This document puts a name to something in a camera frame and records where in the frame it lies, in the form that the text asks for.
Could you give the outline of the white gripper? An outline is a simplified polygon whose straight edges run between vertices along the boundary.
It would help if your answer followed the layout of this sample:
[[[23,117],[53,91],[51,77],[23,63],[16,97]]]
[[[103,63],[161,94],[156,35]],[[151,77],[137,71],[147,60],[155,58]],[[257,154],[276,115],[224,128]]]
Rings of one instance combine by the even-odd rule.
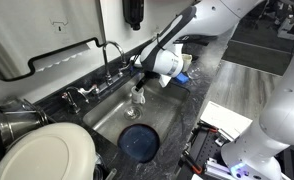
[[[135,87],[135,90],[138,92],[144,86],[144,84],[151,79],[157,79],[161,87],[165,88],[169,84],[171,77],[151,71],[146,71],[145,77],[138,82],[138,84]]]

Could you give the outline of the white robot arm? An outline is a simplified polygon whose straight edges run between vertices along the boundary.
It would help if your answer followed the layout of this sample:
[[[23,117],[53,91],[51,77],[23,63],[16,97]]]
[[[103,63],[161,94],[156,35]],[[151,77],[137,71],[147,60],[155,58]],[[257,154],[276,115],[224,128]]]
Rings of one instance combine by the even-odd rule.
[[[176,77],[182,71],[181,50],[174,45],[186,35],[219,36],[263,0],[199,0],[185,8],[142,50],[142,67]],[[223,163],[236,180],[282,180],[276,155],[294,145],[294,55],[272,87],[257,117],[220,150]]]

